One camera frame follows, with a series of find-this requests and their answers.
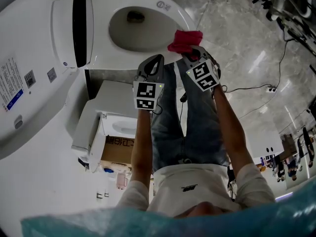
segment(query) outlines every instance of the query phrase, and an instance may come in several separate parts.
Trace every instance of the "red cloth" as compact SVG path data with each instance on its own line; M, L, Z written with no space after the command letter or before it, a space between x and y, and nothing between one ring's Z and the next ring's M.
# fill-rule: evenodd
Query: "red cloth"
M192 53L191 45L199 45L202 41L203 33L200 31L180 31L177 30L174 35L174 41L168 46L170 52Z

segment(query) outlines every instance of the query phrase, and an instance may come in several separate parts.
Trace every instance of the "gray tile floor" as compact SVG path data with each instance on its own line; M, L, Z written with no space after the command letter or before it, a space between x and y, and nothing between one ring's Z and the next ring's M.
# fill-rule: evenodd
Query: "gray tile floor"
M174 1L188 12L197 29L203 32L201 45L220 64L221 84L228 90L278 84L278 66L285 42L277 23L265 18L266 11L260 3L252 4L252 0ZM242 125L259 130L276 127L280 133L293 134L303 125L312 127L314 118L304 112L316 96L316 76L309 68L312 62L315 58L300 44L289 42L276 94L267 93L265 88L228 93L227 98ZM132 83L134 77L133 71L91 71L90 74L96 87L104 79ZM183 93L179 79L178 99ZM184 105L181 124L185 131L186 112L187 106Z

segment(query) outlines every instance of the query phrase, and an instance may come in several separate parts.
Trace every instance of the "plastic bag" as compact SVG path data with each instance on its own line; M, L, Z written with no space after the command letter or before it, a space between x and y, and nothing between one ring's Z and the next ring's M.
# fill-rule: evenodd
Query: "plastic bag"
M316 180L279 203L220 216L173 219L134 209L24 219L24 237L316 236Z

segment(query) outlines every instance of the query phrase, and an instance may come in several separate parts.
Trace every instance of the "cardboard box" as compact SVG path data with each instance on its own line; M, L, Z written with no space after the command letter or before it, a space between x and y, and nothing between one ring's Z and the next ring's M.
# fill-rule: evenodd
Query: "cardboard box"
M283 161L286 158L293 156L297 153L295 142L292 134L284 134L281 136L284 152L280 154L280 160Z
M111 163L125 164L131 167L134 139L107 136L101 157L101 165L109 168Z

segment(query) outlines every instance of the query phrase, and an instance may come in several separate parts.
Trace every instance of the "electrical socket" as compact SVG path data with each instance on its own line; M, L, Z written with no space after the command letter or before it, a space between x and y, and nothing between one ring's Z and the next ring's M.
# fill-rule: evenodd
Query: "electrical socket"
M269 87L267 87L266 92L267 92L267 93L275 93L276 90L277 90L276 87L274 87L274 86L269 86Z

